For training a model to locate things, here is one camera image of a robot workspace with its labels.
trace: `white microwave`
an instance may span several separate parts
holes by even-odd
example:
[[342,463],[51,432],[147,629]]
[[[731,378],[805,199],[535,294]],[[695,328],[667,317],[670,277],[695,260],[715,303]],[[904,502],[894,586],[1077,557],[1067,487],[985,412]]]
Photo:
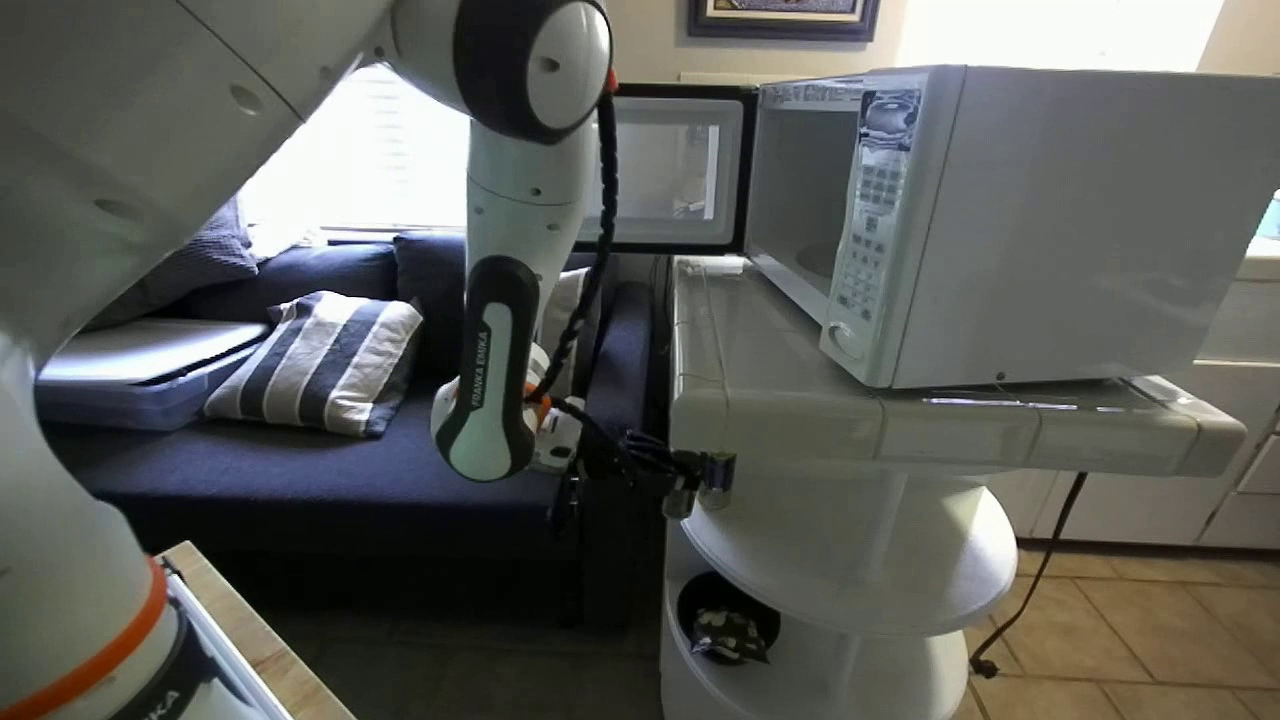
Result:
[[1183,367],[1280,187],[1280,78],[886,68],[758,86],[746,254],[867,387]]

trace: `tile floor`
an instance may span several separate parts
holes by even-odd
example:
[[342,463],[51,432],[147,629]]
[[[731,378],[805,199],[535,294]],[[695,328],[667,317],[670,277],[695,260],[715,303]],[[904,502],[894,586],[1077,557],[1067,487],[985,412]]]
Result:
[[[373,720],[658,720],[652,629],[297,615],[279,633]],[[990,661],[958,720],[1280,720],[1280,557],[1058,550]]]

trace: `microwave control panel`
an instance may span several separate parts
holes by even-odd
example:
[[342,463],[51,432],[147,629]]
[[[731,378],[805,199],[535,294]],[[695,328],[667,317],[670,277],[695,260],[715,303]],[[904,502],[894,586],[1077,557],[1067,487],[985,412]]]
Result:
[[883,328],[883,292],[898,235],[914,125],[920,90],[863,90],[843,203],[847,216],[832,270],[835,317],[825,328],[827,353],[852,365],[858,378],[867,378],[867,348]]

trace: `couch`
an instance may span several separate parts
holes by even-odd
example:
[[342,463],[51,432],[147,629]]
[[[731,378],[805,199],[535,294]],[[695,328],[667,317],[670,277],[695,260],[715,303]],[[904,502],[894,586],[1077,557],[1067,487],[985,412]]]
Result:
[[[421,611],[626,629],[639,604],[645,521],[626,487],[594,484],[549,523],[555,470],[459,479],[428,440],[430,387],[456,367],[459,242],[290,248],[186,292],[159,317],[262,321],[271,303],[332,287],[401,294],[425,311],[407,391],[374,440],[191,421],[168,432],[44,417],[78,484],[117,502],[144,547],[195,538],[262,611]],[[652,292],[607,282],[571,384],[604,429],[645,424]]]

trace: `black cable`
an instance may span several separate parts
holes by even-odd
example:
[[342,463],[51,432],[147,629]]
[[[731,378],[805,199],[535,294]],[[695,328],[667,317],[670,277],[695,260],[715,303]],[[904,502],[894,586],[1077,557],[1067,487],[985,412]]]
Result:
[[583,294],[576,298],[564,331],[561,331],[561,345],[552,353],[552,365],[543,370],[543,378],[532,387],[532,398],[549,397],[552,384],[561,378],[566,355],[571,355],[571,345],[579,339],[583,325],[589,325],[589,311],[598,294],[598,282],[604,282],[604,270],[607,270],[607,254],[610,254],[610,230],[614,230],[614,111],[610,111],[610,90],[598,96],[594,103],[594,130],[598,130],[598,240],[594,240],[594,260],[589,269],[589,287]]
[[1058,547],[1058,538],[1063,538],[1063,526],[1067,526],[1073,507],[1077,507],[1077,501],[1080,501],[1080,492],[1083,492],[1083,479],[1086,479],[1086,470],[1077,470],[1077,479],[1073,479],[1073,487],[1067,487],[1067,501],[1063,501],[1063,507],[1055,512],[1055,523],[1053,523],[1047,547],[1044,547],[1044,557],[1038,557],[1038,566],[1037,566],[1037,574],[1032,574],[1032,586],[1025,591],[1025,604],[969,657],[969,666],[972,666],[977,677],[985,677],[985,678],[998,677],[995,661],[986,661],[986,649],[1026,611],[1026,604],[1032,604],[1032,595],[1037,595],[1037,586],[1038,586],[1038,578],[1044,578],[1044,570],[1047,570],[1047,559],[1055,557],[1055,547]]

